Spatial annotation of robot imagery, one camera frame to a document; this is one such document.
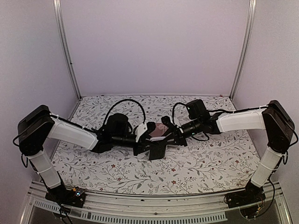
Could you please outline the black phone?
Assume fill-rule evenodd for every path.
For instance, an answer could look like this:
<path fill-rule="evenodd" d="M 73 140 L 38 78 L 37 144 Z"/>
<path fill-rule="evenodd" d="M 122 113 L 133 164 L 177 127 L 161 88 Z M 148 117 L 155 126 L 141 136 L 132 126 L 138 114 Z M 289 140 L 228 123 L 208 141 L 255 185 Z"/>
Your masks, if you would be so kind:
<path fill-rule="evenodd" d="M 149 150 L 149 160 L 158 160 L 165 157 L 166 145 L 151 146 Z"/>

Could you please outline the clear white phone case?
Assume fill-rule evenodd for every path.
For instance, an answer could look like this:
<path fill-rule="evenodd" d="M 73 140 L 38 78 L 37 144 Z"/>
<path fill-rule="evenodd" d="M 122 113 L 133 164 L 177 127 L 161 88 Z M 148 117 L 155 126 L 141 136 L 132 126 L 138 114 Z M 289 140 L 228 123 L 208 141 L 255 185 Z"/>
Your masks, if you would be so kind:
<path fill-rule="evenodd" d="M 160 137 L 152 137 L 150 138 L 150 141 L 154 142 L 154 141 L 161 141 L 164 140 L 165 136 L 160 136 Z"/>

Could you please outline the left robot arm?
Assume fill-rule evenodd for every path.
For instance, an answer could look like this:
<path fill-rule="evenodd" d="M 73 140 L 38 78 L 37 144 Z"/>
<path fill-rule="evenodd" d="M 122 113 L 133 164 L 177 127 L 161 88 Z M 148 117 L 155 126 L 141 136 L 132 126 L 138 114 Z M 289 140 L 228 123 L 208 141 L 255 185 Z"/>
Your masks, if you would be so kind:
<path fill-rule="evenodd" d="M 19 122 L 13 144 L 28 158 L 52 196 L 64 203 L 70 197 L 69 191 L 43 150 L 47 139 L 62 140 L 98 154 L 114 146 L 131 147 L 134 155 L 138 155 L 150 143 L 147 130 L 145 122 L 133 129 L 128 117 L 121 113 L 109 116 L 98 130 L 88 129 L 52 114 L 48 106 L 41 105 Z"/>

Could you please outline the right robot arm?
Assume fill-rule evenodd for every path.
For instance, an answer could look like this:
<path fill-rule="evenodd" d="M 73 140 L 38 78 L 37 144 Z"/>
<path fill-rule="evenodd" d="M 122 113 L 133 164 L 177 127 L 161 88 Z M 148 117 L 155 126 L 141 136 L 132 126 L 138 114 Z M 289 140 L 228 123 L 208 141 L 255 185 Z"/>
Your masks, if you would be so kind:
<path fill-rule="evenodd" d="M 176 145 L 186 146 L 186 139 L 198 133 L 218 135 L 243 130 L 265 132 L 265 152 L 242 192 L 241 197 L 245 203 L 252 203 L 259 197 L 262 187 L 276 172 L 283 156 L 298 142 L 295 124 L 277 100 L 259 107 L 234 111 L 208 110 L 202 100 L 193 100 L 185 107 L 190 121 L 183 125 L 176 125 L 168 116 L 162 117 L 162 123 L 168 127 L 165 142 L 172 140 Z"/>

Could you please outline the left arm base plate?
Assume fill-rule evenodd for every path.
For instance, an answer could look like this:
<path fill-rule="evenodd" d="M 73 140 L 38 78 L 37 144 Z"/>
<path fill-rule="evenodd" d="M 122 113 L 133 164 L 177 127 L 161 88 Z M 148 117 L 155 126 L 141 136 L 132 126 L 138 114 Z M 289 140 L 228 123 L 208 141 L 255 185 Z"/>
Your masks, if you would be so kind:
<path fill-rule="evenodd" d="M 54 188 L 47 190 L 45 199 L 56 202 L 57 204 L 69 205 L 72 207 L 83 208 L 85 203 L 85 192 L 77 192 L 70 189 Z"/>

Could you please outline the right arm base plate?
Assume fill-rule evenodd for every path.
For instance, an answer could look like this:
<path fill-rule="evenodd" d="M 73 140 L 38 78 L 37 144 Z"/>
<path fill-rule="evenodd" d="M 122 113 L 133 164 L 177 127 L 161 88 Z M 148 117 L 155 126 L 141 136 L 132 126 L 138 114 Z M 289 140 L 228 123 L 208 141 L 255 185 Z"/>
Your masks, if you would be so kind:
<path fill-rule="evenodd" d="M 227 193 L 224 196 L 224 203 L 226 203 L 229 208 L 235 208 L 261 202 L 265 199 L 266 197 L 263 188 L 244 189 L 242 191 Z"/>

